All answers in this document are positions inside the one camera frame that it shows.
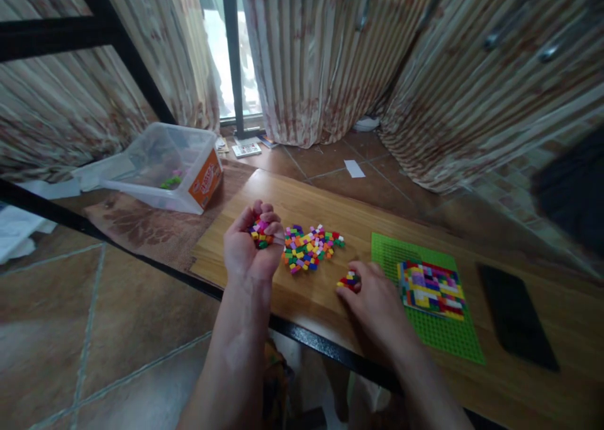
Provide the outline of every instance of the plastic storage box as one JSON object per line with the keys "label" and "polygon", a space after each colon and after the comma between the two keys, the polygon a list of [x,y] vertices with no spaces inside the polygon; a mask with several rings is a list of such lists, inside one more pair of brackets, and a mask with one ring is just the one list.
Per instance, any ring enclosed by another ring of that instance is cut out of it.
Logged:
{"label": "plastic storage box", "polygon": [[153,123],[101,171],[103,188],[146,204],[202,214],[222,178],[213,132]]}

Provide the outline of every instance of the floral curtain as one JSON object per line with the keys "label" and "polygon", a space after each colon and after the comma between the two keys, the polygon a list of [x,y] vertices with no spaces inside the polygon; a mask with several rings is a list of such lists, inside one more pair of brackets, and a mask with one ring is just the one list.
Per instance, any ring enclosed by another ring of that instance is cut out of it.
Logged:
{"label": "floral curtain", "polygon": [[344,136],[384,91],[428,1],[243,0],[269,136],[304,148]]}
{"label": "floral curtain", "polygon": [[382,141],[427,189],[452,191],[604,112],[601,23],[552,62],[538,58],[592,0],[535,0],[485,51],[517,1],[442,0],[383,108]]}
{"label": "floral curtain", "polygon": [[[199,0],[111,0],[181,125],[217,130]],[[90,15],[83,0],[0,0],[0,21]],[[56,181],[123,150],[157,116],[113,47],[0,64],[0,174]]]}

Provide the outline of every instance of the brown rug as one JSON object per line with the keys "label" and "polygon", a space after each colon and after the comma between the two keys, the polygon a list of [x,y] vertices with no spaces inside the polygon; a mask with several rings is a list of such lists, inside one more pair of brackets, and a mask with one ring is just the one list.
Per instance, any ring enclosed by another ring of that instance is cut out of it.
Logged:
{"label": "brown rug", "polygon": [[84,212],[100,231],[130,252],[188,273],[193,264],[191,249],[256,170],[228,159],[221,161],[222,182],[202,215],[159,210],[117,191]]}

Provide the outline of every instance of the green baseplate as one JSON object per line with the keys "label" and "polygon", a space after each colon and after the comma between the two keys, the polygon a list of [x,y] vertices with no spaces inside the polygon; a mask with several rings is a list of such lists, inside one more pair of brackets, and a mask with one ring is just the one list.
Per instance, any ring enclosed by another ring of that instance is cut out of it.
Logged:
{"label": "green baseplate", "polygon": [[[393,238],[373,233],[371,235],[371,260],[378,263],[388,277],[398,286],[396,265],[404,260],[419,259],[443,268],[451,269],[459,275],[455,259],[441,252],[416,246]],[[464,321],[434,317],[419,310],[405,307],[407,317],[413,324],[420,339],[433,348],[484,364],[483,351],[478,343],[466,296],[467,310]]]}

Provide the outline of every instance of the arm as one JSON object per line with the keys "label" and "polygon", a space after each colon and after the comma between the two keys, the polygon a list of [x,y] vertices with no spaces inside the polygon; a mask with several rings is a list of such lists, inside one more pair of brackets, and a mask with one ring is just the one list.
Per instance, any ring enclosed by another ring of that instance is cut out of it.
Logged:
{"label": "arm", "polygon": [[430,353],[407,319],[394,284],[375,264],[351,262],[361,276],[358,294],[338,287],[337,293],[359,319],[371,339],[394,366],[408,408],[425,429],[471,429],[453,399]]}
{"label": "arm", "polygon": [[[275,243],[261,251],[246,233],[260,216]],[[272,276],[283,251],[283,227],[272,205],[246,208],[224,237],[228,283],[201,376],[178,429],[259,428],[264,343],[271,312]]]}

